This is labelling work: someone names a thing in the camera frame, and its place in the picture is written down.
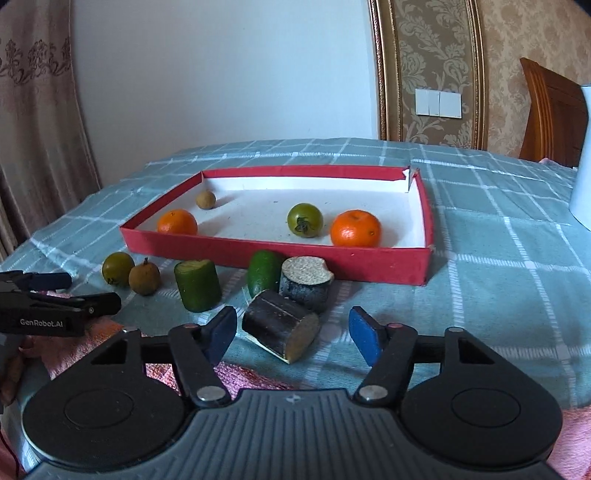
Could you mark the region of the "person right hand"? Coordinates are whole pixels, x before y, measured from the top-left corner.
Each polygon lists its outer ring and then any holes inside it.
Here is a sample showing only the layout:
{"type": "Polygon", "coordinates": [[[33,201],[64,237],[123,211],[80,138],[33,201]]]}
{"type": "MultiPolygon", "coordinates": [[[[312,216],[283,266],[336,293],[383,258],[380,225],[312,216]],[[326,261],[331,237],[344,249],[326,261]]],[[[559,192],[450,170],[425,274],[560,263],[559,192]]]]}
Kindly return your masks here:
{"type": "Polygon", "coordinates": [[[25,336],[21,344],[16,348],[4,363],[1,373],[1,405],[11,405],[20,388],[21,380],[25,372],[32,365],[40,362],[40,336],[25,336]]]}

